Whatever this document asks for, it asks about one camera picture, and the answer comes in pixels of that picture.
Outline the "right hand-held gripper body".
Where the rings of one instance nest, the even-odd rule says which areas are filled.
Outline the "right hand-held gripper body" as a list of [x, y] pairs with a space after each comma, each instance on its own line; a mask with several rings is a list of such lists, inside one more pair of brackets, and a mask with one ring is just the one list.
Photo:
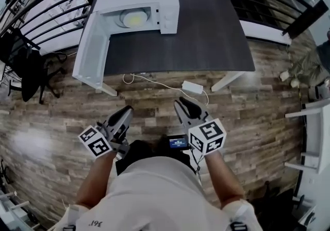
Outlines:
[[188, 129], [189, 144], [203, 156], [219, 151], [225, 139], [226, 131], [219, 118]]

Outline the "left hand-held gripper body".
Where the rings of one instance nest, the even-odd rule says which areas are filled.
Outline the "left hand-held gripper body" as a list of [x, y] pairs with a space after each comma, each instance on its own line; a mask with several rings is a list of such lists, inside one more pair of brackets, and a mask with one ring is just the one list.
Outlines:
[[91, 153], [93, 158], [99, 158], [110, 152], [115, 152], [119, 159], [124, 158], [129, 151], [129, 143], [120, 135], [114, 134], [105, 123], [97, 122], [88, 126], [78, 135], [79, 141]]

